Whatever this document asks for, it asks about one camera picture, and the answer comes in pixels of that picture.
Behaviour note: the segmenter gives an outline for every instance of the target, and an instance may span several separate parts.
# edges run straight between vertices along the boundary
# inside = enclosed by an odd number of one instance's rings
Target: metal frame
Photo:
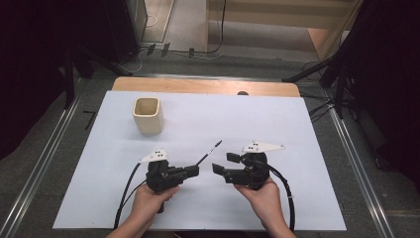
[[[331,93],[328,93],[324,90],[324,94],[327,97],[332,97]],[[330,115],[334,121],[337,132],[342,140],[344,149],[346,150],[347,156],[349,158],[350,165],[353,168],[353,171],[356,176],[356,180],[359,183],[361,188],[362,195],[365,198],[367,203],[367,208],[370,212],[370,215],[373,219],[374,225],[376,226],[379,236],[382,238],[393,238],[395,237],[392,228],[389,224],[389,221],[386,217],[385,211],[380,204],[380,201],[373,189],[373,186],[370,183],[368,174],[365,171],[361,158],[356,150],[355,145],[353,144],[352,138],[350,137],[349,131],[346,127],[346,122],[344,119],[340,119],[339,115],[336,113],[335,109],[330,110]]]
[[[221,76],[193,76],[193,75],[169,75],[169,74],[144,74],[143,76],[154,76],[154,77],[172,77],[172,78],[195,78],[195,79],[231,79],[231,80],[245,80],[250,81],[252,78],[243,77],[221,77]],[[264,79],[263,81],[279,81],[279,79]],[[35,165],[30,177],[28,178],[24,188],[20,192],[19,196],[12,206],[11,212],[7,217],[2,229],[0,230],[0,237],[14,237],[19,225],[31,204],[32,199],[53,159],[55,150],[77,108],[80,101],[80,96],[85,87],[86,79],[80,78],[77,87],[80,92],[77,93],[73,103],[67,110],[64,110],[57,125],[55,126],[37,164]],[[324,94],[331,97],[331,93],[324,89]],[[334,108],[330,110],[330,115],[333,119],[334,125],[338,131],[338,134],[342,140],[345,151],[348,155],[350,164],[354,170],[356,179],[362,190],[362,194],[366,200],[367,208],[379,233],[382,238],[393,238],[395,237],[389,221],[387,220],[386,214],[380,204],[380,201],[374,192],[374,189],[368,178],[361,158],[359,157],[355,145],[353,144],[352,138],[347,130],[344,119],[340,119]]]
[[[81,91],[83,91],[85,87],[85,80],[86,79],[81,78],[78,80],[77,85]],[[16,198],[12,209],[5,223],[3,224],[2,229],[0,230],[0,237],[10,238],[15,236],[16,231],[18,230],[25,213],[32,202],[32,199],[34,198],[35,193],[37,192],[38,187],[40,186],[41,181],[47,172],[47,169],[49,168],[55,150],[58,147],[59,142],[61,141],[61,138],[64,135],[64,132],[67,129],[72,116],[74,115],[75,109],[77,108],[77,105],[80,101],[80,95],[81,92],[77,94],[69,107],[62,112],[58,123],[52,131],[52,134],[50,135],[50,138],[40,155],[40,158],[35,164],[34,169],[32,170],[31,175],[25,183],[24,188]]]

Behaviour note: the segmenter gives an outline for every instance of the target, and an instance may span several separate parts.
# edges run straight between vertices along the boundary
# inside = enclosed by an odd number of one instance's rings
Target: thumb
[[[246,198],[251,195],[252,190],[244,185],[234,184],[234,187]]]

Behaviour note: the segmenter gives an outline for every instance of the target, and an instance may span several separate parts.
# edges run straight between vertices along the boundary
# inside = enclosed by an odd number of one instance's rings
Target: stand
[[[119,76],[131,76],[132,73],[124,73],[122,70],[106,61],[97,54],[83,47],[65,47],[64,49],[64,74],[65,74],[65,104],[64,109],[67,109],[74,100],[74,77],[73,65],[76,67],[80,76],[92,78],[93,68],[86,57],[99,62],[104,67],[110,69]]]
[[[369,1],[363,3],[352,30],[333,56],[292,77],[285,78],[282,81],[297,82],[298,80],[327,67],[326,71],[319,80],[319,84],[324,88],[330,87],[338,78],[334,107],[339,117],[343,119],[341,109],[346,81],[350,76],[352,62],[357,60],[357,54],[360,52],[358,50],[360,49],[360,45],[363,43],[362,39],[367,37],[360,36],[361,28],[363,23],[371,20],[371,13],[373,13],[373,11],[377,8],[377,5],[377,1],[373,3]]]

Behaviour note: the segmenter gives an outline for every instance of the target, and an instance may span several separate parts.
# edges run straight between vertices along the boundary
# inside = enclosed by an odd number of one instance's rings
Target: metal rail
[[[77,86],[79,87],[80,93],[77,94],[68,109],[62,112],[58,123],[52,131],[52,134],[50,135],[50,138],[40,155],[40,158],[35,164],[34,169],[32,170],[31,175],[25,183],[24,188],[16,198],[12,209],[5,223],[3,224],[2,229],[0,230],[1,238],[12,238],[15,236],[16,231],[18,230],[26,211],[28,210],[28,207],[34,198],[34,195],[37,192],[38,187],[40,186],[40,183],[46,174],[50,163],[53,160],[55,150],[58,147],[65,130],[67,129],[75,109],[77,108],[77,105],[80,101],[81,91],[84,89],[85,84],[86,83],[84,79],[78,80]]]
[[[326,96],[332,96],[325,90],[324,93]],[[343,146],[346,150],[350,164],[353,168],[356,179],[359,183],[359,187],[361,188],[362,194],[367,203],[367,208],[370,212],[379,236],[381,238],[395,237],[386,217],[385,211],[383,210],[382,205],[380,204],[380,201],[373,189],[373,186],[370,183],[368,174],[365,171],[361,158],[359,157],[356,147],[353,144],[352,138],[350,137],[349,131],[347,130],[345,120],[339,118],[334,108],[330,110],[330,115],[333,118],[334,125],[336,126],[336,129],[342,140]]]

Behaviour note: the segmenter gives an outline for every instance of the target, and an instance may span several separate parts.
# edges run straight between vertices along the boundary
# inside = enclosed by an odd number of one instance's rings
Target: wooden table
[[[210,94],[238,94],[245,91],[254,96],[300,97],[299,90],[293,83],[198,78],[119,77],[112,90]]]

